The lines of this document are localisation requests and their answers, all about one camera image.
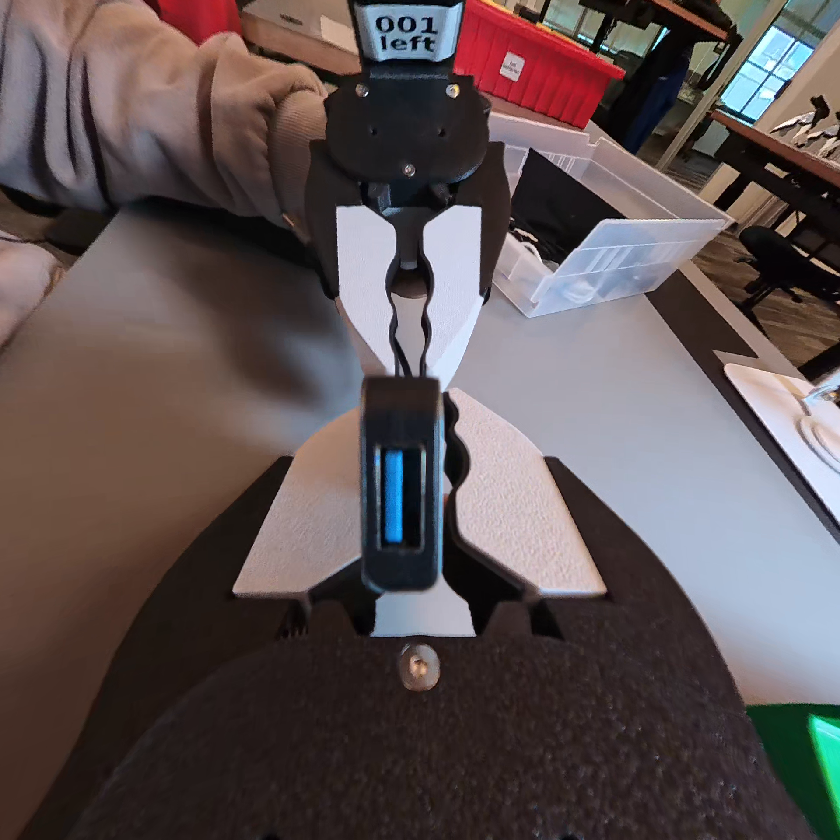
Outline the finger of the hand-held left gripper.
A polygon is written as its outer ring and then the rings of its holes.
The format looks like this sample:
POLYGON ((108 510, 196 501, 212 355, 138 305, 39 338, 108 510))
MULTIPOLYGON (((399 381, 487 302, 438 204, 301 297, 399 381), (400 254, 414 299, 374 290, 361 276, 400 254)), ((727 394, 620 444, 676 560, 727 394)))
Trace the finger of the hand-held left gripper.
POLYGON ((336 209, 339 294, 342 318, 365 375, 411 375, 396 341, 391 285, 400 266, 396 230, 367 206, 336 209))
POLYGON ((420 256, 430 288, 421 314, 424 374, 450 382, 483 305, 480 293, 482 211, 455 205, 425 223, 420 256))

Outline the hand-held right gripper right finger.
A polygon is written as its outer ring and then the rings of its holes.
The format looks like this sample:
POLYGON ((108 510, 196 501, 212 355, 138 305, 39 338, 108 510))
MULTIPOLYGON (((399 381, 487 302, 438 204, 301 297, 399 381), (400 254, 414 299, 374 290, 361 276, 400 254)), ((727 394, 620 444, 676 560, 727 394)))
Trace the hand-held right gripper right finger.
POLYGON ((444 578, 482 635, 501 603, 602 599, 606 583, 539 447, 465 391, 444 394, 444 578))

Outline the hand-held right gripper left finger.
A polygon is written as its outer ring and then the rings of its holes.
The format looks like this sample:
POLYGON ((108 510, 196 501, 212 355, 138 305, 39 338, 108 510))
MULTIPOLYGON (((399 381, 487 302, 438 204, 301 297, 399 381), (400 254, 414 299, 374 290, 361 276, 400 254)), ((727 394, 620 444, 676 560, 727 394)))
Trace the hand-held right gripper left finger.
POLYGON ((308 599, 361 557, 360 421, 299 447, 233 586, 241 599, 308 599))

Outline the small black usb hub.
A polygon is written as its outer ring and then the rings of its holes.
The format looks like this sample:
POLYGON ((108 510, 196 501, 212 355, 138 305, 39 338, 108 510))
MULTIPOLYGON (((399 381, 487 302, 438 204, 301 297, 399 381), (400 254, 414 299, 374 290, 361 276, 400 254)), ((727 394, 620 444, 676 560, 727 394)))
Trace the small black usb hub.
POLYGON ((444 406, 425 377, 372 376, 360 403, 361 578, 425 592, 443 569, 444 406))

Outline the clear plastic bin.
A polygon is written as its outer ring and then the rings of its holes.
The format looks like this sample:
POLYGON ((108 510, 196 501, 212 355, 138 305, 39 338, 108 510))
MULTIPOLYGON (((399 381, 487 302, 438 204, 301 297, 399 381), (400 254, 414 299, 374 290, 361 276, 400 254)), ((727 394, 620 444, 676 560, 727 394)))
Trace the clear plastic bin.
POLYGON ((505 144, 511 197, 533 149, 626 217, 600 222, 560 265, 508 234, 493 281, 528 318, 654 291, 733 222, 599 129, 493 112, 490 138, 505 144))

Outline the green plastic bin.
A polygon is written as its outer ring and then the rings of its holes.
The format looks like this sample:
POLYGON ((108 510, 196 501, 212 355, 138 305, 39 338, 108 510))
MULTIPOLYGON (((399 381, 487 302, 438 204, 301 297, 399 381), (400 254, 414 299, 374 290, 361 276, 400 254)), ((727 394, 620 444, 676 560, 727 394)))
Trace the green plastic bin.
POLYGON ((839 838, 839 707, 751 705, 752 720, 778 778, 814 833, 839 838))

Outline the person's left forearm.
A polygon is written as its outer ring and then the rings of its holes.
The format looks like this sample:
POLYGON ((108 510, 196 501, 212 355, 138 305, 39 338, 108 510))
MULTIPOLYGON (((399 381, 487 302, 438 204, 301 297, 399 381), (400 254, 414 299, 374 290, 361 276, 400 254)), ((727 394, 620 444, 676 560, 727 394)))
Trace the person's left forearm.
POLYGON ((144 2, 2 2, 2 185, 105 211, 149 196, 305 228, 327 91, 144 2))

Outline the red plastic bin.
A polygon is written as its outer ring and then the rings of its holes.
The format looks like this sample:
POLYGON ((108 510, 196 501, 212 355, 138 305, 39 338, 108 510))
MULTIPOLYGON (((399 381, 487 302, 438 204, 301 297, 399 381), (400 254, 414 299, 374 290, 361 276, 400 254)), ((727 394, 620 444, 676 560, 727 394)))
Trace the red plastic bin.
POLYGON ((492 2, 467 1, 455 73, 481 91, 582 129, 625 71, 492 2))

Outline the grey side table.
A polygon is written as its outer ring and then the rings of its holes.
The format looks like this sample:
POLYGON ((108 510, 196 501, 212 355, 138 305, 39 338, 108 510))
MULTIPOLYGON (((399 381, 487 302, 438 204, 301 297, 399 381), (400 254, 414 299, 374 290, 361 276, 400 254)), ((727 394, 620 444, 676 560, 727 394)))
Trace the grey side table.
POLYGON ((347 1, 246 2, 240 18, 245 42, 259 55, 329 79, 361 71, 347 1))

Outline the red tote bag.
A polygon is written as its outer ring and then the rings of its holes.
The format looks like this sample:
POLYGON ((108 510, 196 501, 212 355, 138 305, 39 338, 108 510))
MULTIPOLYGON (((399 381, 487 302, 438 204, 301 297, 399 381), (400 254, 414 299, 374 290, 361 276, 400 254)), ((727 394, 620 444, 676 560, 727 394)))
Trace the red tote bag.
POLYGON ((236 1, 148 1, 159 18, 196 45, 211 37, 242 35, 236 1))

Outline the dark blue jacket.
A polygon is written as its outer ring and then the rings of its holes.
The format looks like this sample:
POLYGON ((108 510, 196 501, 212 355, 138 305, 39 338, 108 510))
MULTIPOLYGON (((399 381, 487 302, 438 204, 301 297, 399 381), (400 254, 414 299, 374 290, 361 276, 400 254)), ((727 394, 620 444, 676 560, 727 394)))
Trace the dark blue jacket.
POLYGON ((637 153, 675 104, 693 50, 663 39, 626 84, 612 107, 614 138, 626 151, 637 153))

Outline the wooden instruction board stand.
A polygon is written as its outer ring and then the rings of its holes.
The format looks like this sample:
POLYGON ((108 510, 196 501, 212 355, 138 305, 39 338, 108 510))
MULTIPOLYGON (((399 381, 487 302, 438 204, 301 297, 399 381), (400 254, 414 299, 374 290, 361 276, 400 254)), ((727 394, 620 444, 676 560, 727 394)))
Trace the wooden instruction board stand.
POLYGON ((724 374, 826 508, 838 510, 839 409, 804 380, 726 363, 724 374))

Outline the black office chair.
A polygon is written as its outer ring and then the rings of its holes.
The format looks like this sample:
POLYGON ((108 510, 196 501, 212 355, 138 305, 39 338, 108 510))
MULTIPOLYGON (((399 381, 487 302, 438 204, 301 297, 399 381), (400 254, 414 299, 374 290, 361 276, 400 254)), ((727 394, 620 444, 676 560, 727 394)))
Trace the black office chair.
POLYGON ((754 323, 758 322, 753 315, 756 306, 776 291, 793 303, 803 303, 801 292, 824 303, 838 303, 838 275, 810 261, 788 238, 768 227, 750 226, 738 239, 750 255, 743 262, 756 270, 758 277, 744 288, 749 295, 737 308, 754 323))

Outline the wooden top desk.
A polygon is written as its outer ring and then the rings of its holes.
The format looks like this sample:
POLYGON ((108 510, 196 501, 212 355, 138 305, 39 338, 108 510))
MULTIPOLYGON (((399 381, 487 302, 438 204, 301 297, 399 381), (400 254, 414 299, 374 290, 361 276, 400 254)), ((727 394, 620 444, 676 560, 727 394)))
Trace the wooden top desk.
POLYGON ((747 187, 755 184, 802 214, 827 242, 838 245, 838 167, 719 110, 711 118, 728 132, 716 158, 737 174, 713 206, 727 212, 747 187))

